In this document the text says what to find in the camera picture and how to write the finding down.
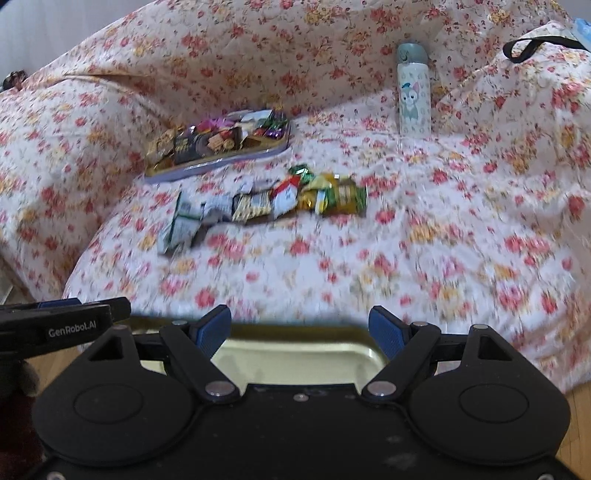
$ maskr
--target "green candy wrapper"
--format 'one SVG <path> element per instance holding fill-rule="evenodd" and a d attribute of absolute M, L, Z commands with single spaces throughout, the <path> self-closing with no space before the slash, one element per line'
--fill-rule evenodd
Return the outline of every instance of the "green candy wrapper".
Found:
<path fill-rule="evenodd" d="M 305 163 L 291 167 L 288 172 L 290 175 L 296 175 L 300 178 L 300 187 L 308 185 L 316 177 Z"/>

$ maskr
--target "screw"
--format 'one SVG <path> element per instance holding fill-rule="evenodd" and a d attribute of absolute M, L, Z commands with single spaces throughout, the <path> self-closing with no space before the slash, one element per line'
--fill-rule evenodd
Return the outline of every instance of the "screw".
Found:
<path fill-rule="evenodd" d="M 396 392 L 396 385 L 385 380 L 378 380 L 368 385 L 368 392 L 374 397 L 387 397 Z"/>
<path fill-rule="evenodd" d="M 212 397 L 226 397 L 236 387 L 226 380 L 216 380 L 205 385 L 205 391 Z"/>

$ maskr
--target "bed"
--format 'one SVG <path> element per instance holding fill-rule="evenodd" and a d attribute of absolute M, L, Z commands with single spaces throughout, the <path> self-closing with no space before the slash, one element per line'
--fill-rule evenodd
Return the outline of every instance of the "bed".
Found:
<path fill-rule="evenodd" d="M 381 304 L 445 332 L 489 323 L 566 391 L 591 377 L 589 54 L 505 42 L 568 35 L 554 2 L 158 1 L 0 96 L 0 253 L 36 299 L 124 295 L 139 315 L 355 323 Z M 397 132 L 395 48 L 427 48 L 433 138 Z M 291 147 L 147 186 L 146 140 L 263 99 Z M 195 202 L 295 163 L 368 187 L 364 218 L 218 225 L 159 257 Z"/>

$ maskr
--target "pink flower pattern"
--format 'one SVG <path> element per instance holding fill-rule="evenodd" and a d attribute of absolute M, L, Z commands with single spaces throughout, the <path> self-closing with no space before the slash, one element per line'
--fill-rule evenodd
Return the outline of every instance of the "pink flower pattern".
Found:
<path fill-rule="evenodd" d="M 445 332 L 489 323 L 567 390 L 591 377 L 591 63 L 500 50 L 569 25 L 555 2 L 516 0 L 149 4 L 0 95 L 0 254 L 39 300 L 65 287 L 144 314 L 226 303 L 237 321 L 364 324 L 381 304 Z M 409 34 L 431 59 L 427 140 L 397 135 Z M 284 154 L 136 179 L 162 130 L 265 100 L 295 117 Z M 156 254 L 180 189 L 198 202 L 300 162 L 366 185 L 365 218 L 218 225 Z"/>

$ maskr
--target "black strap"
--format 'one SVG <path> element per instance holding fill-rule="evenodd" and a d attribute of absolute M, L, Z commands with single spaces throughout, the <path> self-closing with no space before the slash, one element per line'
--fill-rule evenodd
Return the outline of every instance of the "black strap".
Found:
<path fill-rule="evenodd" d="M 517 42 L 520 41 L 529 41 L 529 43 L 518 56 L 514 57 L 513 47 Z M 503 47 L 503 53 L 505 54 L 505 57 L 507 57 L 513 63 L 521 63 L 528 60 L 535 53 L 538 47 L 545 42 L 553 43 L 554 45 L 562 45 L 566 48 L 574 48 L 576 50 L 587 50 L 581 42 L 572 40 L 571 38 L 550 35 L 548 37 L 519 38 L 517 40 L 510 41 Z"/>

